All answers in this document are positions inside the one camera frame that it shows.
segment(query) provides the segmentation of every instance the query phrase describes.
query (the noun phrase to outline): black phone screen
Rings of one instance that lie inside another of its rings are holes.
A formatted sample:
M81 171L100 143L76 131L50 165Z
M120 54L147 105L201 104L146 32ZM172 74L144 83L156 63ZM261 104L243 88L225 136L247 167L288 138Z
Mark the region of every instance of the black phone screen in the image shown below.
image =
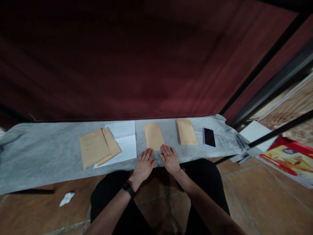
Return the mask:
M216 148L213 130L204 128L203 132L204 132L204 143L206 145Z

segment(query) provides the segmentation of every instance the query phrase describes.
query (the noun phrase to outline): red cardboard box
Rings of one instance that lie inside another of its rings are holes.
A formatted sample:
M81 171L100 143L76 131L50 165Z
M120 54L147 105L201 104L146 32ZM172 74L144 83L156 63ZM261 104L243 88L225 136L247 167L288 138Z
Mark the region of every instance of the red cardboard box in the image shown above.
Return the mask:
M279 136L270 149L257 158L303 186L313 189L313 148Z

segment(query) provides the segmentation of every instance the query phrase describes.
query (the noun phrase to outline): gray cloth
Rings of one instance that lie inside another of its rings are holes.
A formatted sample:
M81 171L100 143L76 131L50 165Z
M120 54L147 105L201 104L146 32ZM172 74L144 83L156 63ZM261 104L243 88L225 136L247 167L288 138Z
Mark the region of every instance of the gray cloth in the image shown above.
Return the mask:
M190 118L199 145L180 145L175 119L136 120L137 155L147 148L143 125L159 122L166 145L177 152L179 162L199 158L243 154L247 148L241 136L216 115ZM137 159L84 170L79 137L121 121L22 123L0 139L0 194L30 189L52 183L133 170ZM216 148L203 144L203 127L214 130ZM155 152L156 167L163 166L160 150Z

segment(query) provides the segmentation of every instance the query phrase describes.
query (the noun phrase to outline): wrist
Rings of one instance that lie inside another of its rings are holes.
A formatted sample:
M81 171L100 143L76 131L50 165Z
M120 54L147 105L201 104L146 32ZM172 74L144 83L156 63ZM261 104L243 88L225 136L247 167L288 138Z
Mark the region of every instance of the wrist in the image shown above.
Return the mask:
M180 178L180 176L184 173L184 170L182 168L179 168L176 172L172 174L172 176L177 180Z
M131 186L131 188L133 189L134 192L136 192L139 189L139 187L140 187L140 185L142 183L140 180L138 180L133 175L130 176L130 178L128 179L127 182L130 184L130 186Z

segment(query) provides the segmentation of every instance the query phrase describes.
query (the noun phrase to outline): brown envelope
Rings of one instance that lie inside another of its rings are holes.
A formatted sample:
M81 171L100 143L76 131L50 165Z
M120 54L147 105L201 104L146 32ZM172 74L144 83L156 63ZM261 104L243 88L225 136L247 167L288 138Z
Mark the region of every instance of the brown envelope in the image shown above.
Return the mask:
M146 135L147 148L157 151L160 150L162 144L165 144L158 122L145 124L144 133Z
M176 119L176 127L181 145L198 145L195 131L189 119Z
M81 144L82 165L84 169L111 154L101 128L79 137L79 141Z
M99 162L97 162L97 165L100 166L104 163L106 163L108 160L110 160L111 158L113 158L115 155L119 154L121 152L120 147L118 146L116 140L114 139L110 129L107 127L105 129L102 129L104 138L107 142L107 145L109 147L110 150L110 155L106 156L105 158L101 159Z

